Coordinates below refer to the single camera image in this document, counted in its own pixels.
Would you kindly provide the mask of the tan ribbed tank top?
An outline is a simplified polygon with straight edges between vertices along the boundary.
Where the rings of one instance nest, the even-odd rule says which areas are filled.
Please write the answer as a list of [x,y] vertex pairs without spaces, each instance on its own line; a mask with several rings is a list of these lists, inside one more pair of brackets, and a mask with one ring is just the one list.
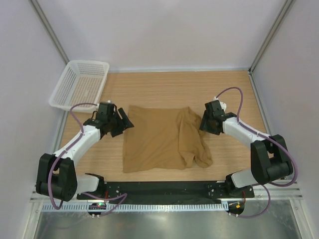
[[205,133],[199,129],[202,118],[191,108],[129,106],[129,120],[134,127],[124,134],[123,172],[212,165]]

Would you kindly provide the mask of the aluminium frame rail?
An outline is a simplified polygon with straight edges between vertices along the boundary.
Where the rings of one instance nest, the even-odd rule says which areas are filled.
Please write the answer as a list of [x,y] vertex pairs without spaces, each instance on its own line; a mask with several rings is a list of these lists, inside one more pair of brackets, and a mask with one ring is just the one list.
[[113,198],[126,193],[125,204],[132,205],[203,205],[227,200],[266,200],[266,191],[273,200],[302,198],[296,183],[284,188],[267,184],[230,191],[221,181],[108,182],[105,196]]

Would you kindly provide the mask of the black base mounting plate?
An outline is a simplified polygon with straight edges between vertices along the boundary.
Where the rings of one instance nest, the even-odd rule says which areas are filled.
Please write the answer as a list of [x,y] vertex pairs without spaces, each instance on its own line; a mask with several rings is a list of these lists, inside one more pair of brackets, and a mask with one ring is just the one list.
[[106,182],[100,193],[91,194],[108,199],[123,193],[123,203],[131,205],[204,205],[255,197],[251,186],[230,191],[223,181]]

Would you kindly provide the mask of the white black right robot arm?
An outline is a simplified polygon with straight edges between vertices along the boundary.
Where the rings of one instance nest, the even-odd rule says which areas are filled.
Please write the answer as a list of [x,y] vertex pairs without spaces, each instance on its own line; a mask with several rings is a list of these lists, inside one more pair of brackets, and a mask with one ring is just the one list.
[[226,176],[224,190],[230,197],[242,195],[254,184],[265,185],[294,172],[282,136],[264,135],[249,127],[236,114],[226,113],[219,100],[205,104],[199,129],[215,135],[227,134],[250,149],[250,168]]

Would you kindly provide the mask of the white perforated plastic basket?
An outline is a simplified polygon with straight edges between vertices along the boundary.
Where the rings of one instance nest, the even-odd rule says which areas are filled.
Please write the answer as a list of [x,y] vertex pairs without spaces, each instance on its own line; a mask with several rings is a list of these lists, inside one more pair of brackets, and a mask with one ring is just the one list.
[[92,113],[100,101],[110,65],[92,60],[69,61],[49,99],[52,107],[73,112]]

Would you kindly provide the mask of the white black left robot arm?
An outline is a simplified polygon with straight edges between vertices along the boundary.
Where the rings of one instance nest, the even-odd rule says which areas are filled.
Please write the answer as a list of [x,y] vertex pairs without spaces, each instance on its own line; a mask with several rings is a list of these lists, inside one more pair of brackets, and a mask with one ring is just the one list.
[[35,186],[38,194],[65,202],[78,194],[90,194],[94,199],[101,199],[105,195],[102,176],[92,173],[78,176],[75,167],[105,135],[118,136],[134,125],[123,108],[111,102],[99,103],[92,116],[79,125],[80,131],[70,142],[52,154],[41,156]]

